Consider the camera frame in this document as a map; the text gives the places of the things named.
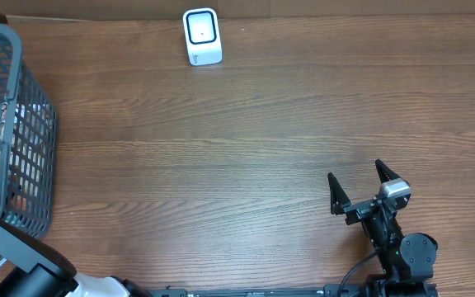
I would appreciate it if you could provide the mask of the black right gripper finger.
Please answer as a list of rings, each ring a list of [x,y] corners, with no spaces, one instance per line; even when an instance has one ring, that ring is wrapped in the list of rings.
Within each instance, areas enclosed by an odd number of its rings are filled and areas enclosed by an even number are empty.
[[[331,193],[331,213],[333,215],[343,215],[345,208],[351,206],[350,199],[332,172],[327,174],[327,180]]]
[[[391,170],[381,159],[375,160],[375,167],[381,183],[390,182],[400,178],[400,176]]]

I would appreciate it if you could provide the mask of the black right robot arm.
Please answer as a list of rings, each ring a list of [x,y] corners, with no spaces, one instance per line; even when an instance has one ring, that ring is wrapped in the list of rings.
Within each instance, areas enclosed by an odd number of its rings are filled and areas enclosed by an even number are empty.
[[[410,201],[408,181],[391,170],[382,160],[375,161],[381,185],[371,199],[353,204],[333,173],[327,174],[331,195],[331,213],[344,215],[346,224],[360,223],[374,252],[353,266],[341,283],[325,285],[325,296],[428,297],[439,293],[428,283],[434,276],[438,243],[426,233],[405,235],[397,222],[397,212]],[[381,274],[366,277],[363,284],[348,280],[366,262],[378,258]]]

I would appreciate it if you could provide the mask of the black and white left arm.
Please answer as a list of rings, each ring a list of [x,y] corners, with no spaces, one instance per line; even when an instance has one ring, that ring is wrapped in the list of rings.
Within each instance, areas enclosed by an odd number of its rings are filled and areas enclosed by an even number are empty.
[[[74,265],[37,238],[0,218],[0,296],[148,296],[130,280],[77,273]]]

